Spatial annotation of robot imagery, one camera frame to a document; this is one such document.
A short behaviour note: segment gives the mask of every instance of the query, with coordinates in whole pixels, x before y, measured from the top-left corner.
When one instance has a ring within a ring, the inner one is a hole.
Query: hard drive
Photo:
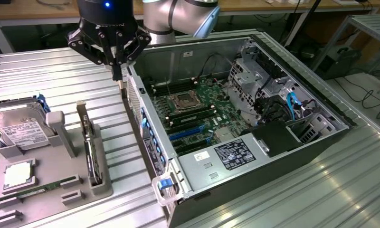
[[[49,144],[55,131],[45,124],[49,108],[43,95],[0,101],[1,147],[16,145],[29,150]]]

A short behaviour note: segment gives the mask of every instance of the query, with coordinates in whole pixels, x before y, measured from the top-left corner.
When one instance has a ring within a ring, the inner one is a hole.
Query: wooden desk
[[[380,8],[380,0],[370,0],[374,5],[372,13]],[[311,3],[300,4],[296,12],[303,13],[300,20],[291,33],[290,39],[302,25],[315,0]],[[222,7],[222,16],[252,15],[252,14],[283,14],[294,13],[296,5],[290,3],[274,2],[268,4],[264,0],[219,0]],[[363,6],[343,6],[332,0],[323,0],[316,12],[327,11],[360,11]],[[143,3],[142,0],[134,0],[134,12],[136,19],[143,19]],[[12,0],[12,4],[0,5],[0,49],[3,53],[13,52],[11,43],[8,42],[1,27],[17,25],[43,25],[43,24],[67,24],[79,22],[79,11],[73,4],[64,6],[64,10],[40,5],[36,0]]]

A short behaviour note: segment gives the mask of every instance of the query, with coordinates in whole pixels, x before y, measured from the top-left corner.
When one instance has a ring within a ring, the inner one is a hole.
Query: motherboard
[[[179,156],[231,140],[250,127],[227,89],[214,78],[152,87],[154,106]]]

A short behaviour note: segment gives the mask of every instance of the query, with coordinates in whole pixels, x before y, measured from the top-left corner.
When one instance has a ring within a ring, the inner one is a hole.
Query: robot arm
[[[219,14],[218,0],[143,0],[147,32],[138,26],[132,1],[77,0],[80,25],[68,35],[76,52],[95,64],[111,66],[115,81],[123,79],[122,65],[135,61],[152,38],[152,44],[175,42],[175,29],[204,38]]]

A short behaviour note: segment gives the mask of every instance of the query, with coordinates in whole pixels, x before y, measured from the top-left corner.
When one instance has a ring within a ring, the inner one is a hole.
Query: aluminum profile table
[[[346,29],[348,26],[355,26],[360,31],[366,32],[368,35],[371,35],[376,40],[380,41],[380,14],[375,15],[351,15],[346,18],[343,21],[340,27],[338,28],[328,44],[326,45],[326,48],[323,52],[318,55],[312,65],[311,69],[315,71],[323,62],[326,55],[331,48],[335,46],[338,40],[340,39]]]
[[[304,167],[199,216],[180,228],[380,227],[380,128],[266,34],[260,39],[358,123]],[[40,91],[79,127],[75,101],[101,126],[113,195],[25,226],[164,228],[143,158],[111,73],[68,48],[1,55],[0,99]]]

